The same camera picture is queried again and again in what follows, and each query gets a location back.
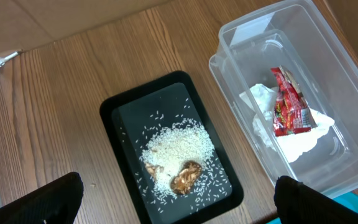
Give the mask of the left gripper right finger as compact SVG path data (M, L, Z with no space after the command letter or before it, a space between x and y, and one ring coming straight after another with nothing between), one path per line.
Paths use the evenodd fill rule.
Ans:
M358 213L286 175L277 179L273 200L282 224L358 223Z

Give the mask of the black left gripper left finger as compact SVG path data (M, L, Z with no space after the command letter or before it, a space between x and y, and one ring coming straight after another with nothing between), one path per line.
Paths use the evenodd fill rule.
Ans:
M79 173L70 172L0 208L0 223L67 223L75 221L83 198Z

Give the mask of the red snack wrapper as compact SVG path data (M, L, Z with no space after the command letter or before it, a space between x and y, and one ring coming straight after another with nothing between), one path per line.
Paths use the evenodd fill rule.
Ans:
M317 127L292 72L283 66L270 70L278 83L273 111L273 131L276 137L306 133Z

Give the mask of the brown food scrap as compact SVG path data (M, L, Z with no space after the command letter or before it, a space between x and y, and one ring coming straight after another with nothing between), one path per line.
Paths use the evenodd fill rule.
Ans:
M170 183L173 193L177 195L186 195L190 193L201 173L202 166L199 163L195 161L185 162L182 170Z

